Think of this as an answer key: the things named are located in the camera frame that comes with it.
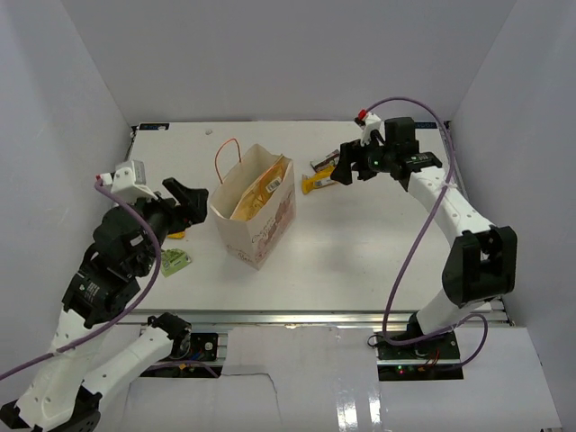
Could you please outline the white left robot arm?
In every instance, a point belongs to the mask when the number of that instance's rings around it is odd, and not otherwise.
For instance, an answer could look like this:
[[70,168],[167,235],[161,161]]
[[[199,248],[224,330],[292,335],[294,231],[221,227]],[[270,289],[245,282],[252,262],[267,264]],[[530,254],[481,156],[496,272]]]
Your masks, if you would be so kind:
[[90,365],[107,333],[147,296],[162,267],[161,246],[168,235],[205,221],[209,193],[188,188],[173,177],[163,198],[141,185],[120,192],[102,175],[95,189],[115,205],[93,232],[81,265],[62,299],[49,352],[3,373],[6,379],[29,367],[40,369],[27,391],[1,408],[10,429],[92,431],[104,405],[155,362],[179,359],[190,348],[190,323],[165,312],[150,317],[145,332],[103,366]]

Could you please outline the large tan chip bag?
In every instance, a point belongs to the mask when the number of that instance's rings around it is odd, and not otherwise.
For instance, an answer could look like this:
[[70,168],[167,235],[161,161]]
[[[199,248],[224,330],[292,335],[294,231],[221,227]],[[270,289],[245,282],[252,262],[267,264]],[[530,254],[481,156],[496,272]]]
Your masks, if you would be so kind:
[[284,180],[288,158],[281,155],[242,194],[230,218],[234,221],[250,221],[267,204]]

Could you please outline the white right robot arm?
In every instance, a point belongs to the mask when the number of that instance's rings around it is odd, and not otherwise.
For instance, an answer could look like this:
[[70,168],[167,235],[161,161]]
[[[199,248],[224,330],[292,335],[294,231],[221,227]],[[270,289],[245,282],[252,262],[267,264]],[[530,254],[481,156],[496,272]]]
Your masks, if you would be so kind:
[[445,235],[450,251],[441,274],[441,289],[409,318],[406,330],[390,339],[393,346],[425,359],[439,347],[437,335],[461,324],[485,302],[514,289],[518,236],[481,216],[449,178],[440,159],[423,152],[410,117],[382,120],[362,111],[355,118],[359,139],[341,144],[331,179],[350,185],[385,173],[428,212]]

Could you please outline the beige paper gift bag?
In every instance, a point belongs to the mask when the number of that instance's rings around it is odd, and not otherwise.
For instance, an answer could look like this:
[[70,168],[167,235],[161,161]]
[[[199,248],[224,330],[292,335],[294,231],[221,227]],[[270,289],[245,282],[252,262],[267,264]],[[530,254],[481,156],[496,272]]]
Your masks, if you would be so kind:
[[[220,171],[221,151],[236,146],[238,162],[226,174]],[[296,216],[293,161],[274,155],[259,144],[247,151],[228,139],[214,158],[219,184],[209,206],[227,252],[260,269]]]

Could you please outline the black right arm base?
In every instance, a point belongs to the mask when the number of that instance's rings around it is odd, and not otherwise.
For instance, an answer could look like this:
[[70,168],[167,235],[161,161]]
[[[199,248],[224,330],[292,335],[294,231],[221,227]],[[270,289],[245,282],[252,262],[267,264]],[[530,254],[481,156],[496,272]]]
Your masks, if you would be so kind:
[[464,378],[454,332],[413,346],[393,346],[378,332],[366,343],[376,352],[380,382],[460,381]]

